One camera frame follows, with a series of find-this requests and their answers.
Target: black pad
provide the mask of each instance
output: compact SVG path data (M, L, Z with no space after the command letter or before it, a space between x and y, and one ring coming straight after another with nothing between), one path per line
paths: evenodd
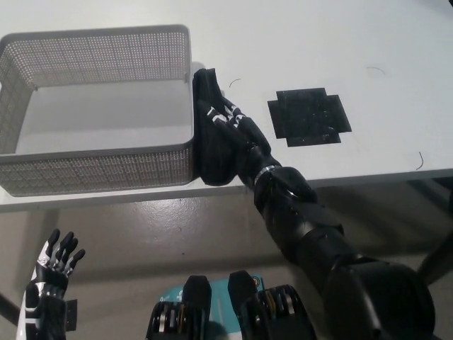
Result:
M340 143L339 133L351 132L340 97L325 89L278 91L268 101L275 136L288 147Z
M246 271L229 274L228 293L236 315L239 315L242 304L256 294L256 286L256 282Z
M211 312L212 290L206 276L189 276L183 288L183 302L205 311L205 324Z

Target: folded black garment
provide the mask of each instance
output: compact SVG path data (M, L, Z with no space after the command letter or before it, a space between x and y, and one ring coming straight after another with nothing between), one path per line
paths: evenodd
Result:
M202 100L226 115L215 69L200 69L194 74L193 99L197 174L209 186L223 186L237 174L236 155L218 129L207 121L206 113L200 112L196 104Z

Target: gray mesh basket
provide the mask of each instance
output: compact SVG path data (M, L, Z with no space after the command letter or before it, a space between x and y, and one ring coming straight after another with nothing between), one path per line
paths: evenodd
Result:
M190 63L181 25L7 35L0 186L35 196L188 183Z

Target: gray floor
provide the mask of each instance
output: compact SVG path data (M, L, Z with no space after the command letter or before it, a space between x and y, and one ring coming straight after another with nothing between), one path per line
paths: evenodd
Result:
M421 195L423 190L434 193L434 201ZM448 192L431 182L417 190L392 183L318 192L356 247L414 268L453 228L443 210ZM2 214L0 291L15 303L20 303L33 262L55 227L74 231L87 250L67 293L68 299L79 300L78 329L69 333L69 340L143 339L152 307L167 288L184 283L190 274L221 278L241 268L262 274L268 287L294 285L319 338L330 339L313 288L282 259L250 195ZM437 308L436 334L452 339L453 274L430 289ZM14 339L14 334L0 319L0 338Z

